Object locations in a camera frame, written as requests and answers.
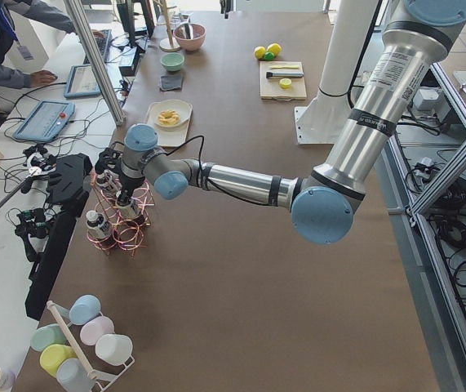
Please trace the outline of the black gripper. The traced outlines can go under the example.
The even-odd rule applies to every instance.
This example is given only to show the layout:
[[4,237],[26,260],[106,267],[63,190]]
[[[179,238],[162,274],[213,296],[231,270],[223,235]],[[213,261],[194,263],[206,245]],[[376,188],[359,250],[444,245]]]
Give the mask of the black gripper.
[[132,192],[129,189],[121,189],[117,194],[117,205],[127,206],[132,203]]

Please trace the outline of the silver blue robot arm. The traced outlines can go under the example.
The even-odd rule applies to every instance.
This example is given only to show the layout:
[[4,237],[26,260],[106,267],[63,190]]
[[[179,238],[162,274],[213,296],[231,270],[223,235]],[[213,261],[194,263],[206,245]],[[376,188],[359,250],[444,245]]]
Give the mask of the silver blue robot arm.
[[401,1],[384,33],[384,52],[351,109],[326,161],[293,180],[203,163],[172,160],[149,125],[129,128],[118,161],[125,197],[145,181],[166,200],[189,186],[270,207],[285,207],[312,243],[341,240],[365,198],[364,182],[430,65],[444,60],[466,24],[466,1]]

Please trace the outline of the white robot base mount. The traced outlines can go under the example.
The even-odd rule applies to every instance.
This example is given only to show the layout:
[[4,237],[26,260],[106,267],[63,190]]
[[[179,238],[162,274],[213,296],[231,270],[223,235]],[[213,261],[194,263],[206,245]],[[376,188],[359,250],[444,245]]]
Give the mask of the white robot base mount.
[[365,53],[381,1],[342,1],[315,98],[306,107],[295,108],[295,130],[301,145],[333,144],[350,112],[348,98],[358,61]]

